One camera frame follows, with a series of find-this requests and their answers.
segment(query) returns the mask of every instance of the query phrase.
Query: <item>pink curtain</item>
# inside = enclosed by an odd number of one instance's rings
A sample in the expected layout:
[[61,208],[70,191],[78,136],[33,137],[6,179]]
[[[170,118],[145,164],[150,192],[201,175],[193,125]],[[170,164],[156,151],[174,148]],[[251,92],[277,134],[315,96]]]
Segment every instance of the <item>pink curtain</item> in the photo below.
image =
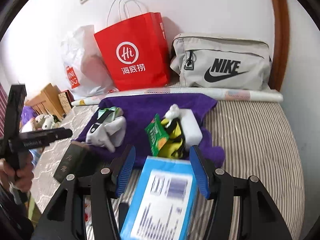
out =
[[0,84],[0,137],[3,136],[4,133],[4,117],[5,117],[5,109],[7,107],[8,96],[5,93],[2,85]]

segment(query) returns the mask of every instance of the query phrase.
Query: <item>blue package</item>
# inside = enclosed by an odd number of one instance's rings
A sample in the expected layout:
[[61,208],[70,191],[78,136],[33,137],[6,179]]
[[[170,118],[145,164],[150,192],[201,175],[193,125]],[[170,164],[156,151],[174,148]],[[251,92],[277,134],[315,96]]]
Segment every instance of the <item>blue package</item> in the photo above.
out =
[[196,192],[189,161],[148,156],[121,240],[185,240]]

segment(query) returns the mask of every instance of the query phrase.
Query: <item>metal bolt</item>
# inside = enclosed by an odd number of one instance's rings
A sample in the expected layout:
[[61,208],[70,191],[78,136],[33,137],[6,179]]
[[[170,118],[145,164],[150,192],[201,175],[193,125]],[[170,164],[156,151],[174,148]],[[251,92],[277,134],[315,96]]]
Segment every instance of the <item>metal bolt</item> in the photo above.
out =
[[252,182],[258,182],[258,181],[259,181],[258,177],[256,177],[256,176],[251,176],[251,177],[250,177],[250,180],[251,180]]
[[75,176],[73,174],[69,174],[67,176],[67,180],[73,180],[75,178]]
[[102,170],[101,170],[101,173],[102,174],[108,174],[110,172],[110,169],[109,168],[103,168]]
[[223,175],[224,174],[224,170],[223,169],[216,169],[216,173],[218,175]]

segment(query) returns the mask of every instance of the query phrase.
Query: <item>gray fabric pouch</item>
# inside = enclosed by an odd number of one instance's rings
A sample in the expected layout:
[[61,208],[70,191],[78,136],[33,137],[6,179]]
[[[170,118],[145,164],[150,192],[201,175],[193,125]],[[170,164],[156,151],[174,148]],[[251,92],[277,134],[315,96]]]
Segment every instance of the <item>gray fabric pouch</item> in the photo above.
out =
[[185,87],[261,90],[271,70],[263,41],[181,33],[172,42],[170,68]]

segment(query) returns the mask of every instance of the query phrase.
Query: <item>wooden chair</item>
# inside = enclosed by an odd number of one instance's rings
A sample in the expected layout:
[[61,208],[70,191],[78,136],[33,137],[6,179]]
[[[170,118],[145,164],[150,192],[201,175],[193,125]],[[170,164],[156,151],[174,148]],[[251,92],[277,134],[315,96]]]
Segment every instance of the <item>wooden chair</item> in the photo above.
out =
[[51,83],[41,90],[40,94],[27,100],[26,106],[31,106],[38,114],[54,114],[60,120],[64,118],[65,112],[58,97],[58,91]]

